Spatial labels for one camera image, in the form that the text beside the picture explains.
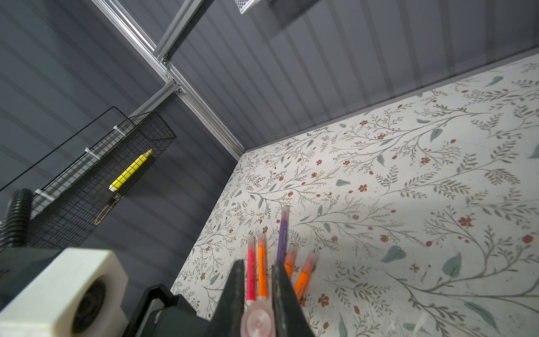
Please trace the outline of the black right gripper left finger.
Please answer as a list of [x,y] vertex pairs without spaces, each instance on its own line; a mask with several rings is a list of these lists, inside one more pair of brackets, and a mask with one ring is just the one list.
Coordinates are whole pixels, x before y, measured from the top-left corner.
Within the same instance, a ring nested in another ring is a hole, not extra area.
[[216,311],[203,336],[240,336],[241,319],[244,314],[245,264],[237,260],[232,264]]

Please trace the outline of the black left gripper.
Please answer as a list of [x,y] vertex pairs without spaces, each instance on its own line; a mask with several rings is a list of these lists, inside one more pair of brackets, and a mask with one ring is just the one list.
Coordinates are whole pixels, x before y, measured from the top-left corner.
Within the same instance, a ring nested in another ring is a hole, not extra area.
[[210,321],[199,317],[181,295],[164,285],[146,289],[123,336],[218,336]]

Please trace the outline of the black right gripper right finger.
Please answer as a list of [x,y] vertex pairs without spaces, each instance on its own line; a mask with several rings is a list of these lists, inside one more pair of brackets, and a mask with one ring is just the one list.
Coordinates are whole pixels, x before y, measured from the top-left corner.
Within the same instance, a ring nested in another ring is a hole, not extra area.
[[286,268],[280,261],[272,266],[272,309],[276,336],[315,337],[300,307]]

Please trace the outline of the translucent pink pen cap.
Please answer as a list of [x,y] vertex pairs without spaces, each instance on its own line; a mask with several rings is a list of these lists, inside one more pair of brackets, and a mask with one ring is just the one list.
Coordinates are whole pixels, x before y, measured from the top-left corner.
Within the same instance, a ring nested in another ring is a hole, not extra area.
[[268,300],[250,301],[241,318],[241,337],[275,337],[275,315]]

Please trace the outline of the orange highlighter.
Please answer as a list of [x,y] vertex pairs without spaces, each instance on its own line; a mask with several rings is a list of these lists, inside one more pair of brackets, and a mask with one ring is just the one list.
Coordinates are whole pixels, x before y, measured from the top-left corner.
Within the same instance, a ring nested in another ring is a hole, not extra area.
[[311,251],[303,265],[303,269],[301,270],[298,280],[294,286],[294,292],[298,300],[304,296],[310,276],[317,265],[318,259],[318,251]]
[[296,258],[298,255],[299,246],[295,243],[289,244],[289,248],[286,252],[284,266],[286,269],[286,273],[289,278],[291,278],[293,270],[296,265]]
[[268,274],[265,233],[258,235],[258,297],[268,299]]

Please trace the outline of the pink highlighter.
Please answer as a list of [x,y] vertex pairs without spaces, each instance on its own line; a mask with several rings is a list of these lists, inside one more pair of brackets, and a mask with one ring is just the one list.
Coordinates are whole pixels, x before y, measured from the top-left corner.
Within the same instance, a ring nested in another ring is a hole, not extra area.
[[248,239],[246,304],[250,306],[255,301],[255,238]]

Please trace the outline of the purple highlighter pen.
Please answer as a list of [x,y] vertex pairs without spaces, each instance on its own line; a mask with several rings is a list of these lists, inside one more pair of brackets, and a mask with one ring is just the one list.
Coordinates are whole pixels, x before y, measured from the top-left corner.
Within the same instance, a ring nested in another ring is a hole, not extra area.
[[289,227],[289,206],[282,206],[282,216],[279,223],[279,239],[277,243],[276,262],[284,262],[287,248]]

